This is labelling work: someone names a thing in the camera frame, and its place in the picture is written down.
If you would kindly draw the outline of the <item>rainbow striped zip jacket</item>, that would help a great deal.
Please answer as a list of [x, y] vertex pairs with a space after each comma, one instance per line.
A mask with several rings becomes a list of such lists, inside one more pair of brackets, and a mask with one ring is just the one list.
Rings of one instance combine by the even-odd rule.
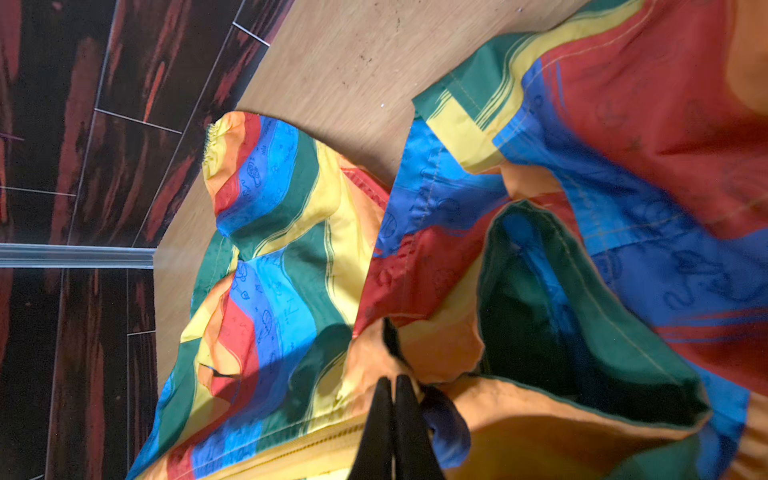
[[591, 1], [414, 101], [381, 185], [217, 117], [132, 479], [346, 479], [408, 376], [444, 479], [767, 475], [767, 5]]

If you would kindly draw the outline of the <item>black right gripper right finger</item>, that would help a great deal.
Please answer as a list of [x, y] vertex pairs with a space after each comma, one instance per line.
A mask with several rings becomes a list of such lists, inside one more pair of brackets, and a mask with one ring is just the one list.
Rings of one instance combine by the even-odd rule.
[[398, 375], [394, 399], [395, 478], [443, 480], [411, 379]]

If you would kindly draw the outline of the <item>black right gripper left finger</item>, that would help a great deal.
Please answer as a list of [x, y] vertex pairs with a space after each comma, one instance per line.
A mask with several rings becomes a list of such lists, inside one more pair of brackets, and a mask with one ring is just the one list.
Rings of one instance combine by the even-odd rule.
[[349, 480], [391, 480], [394, 460], [394, 406], [391, 380], [376, 383], [363, 435]]

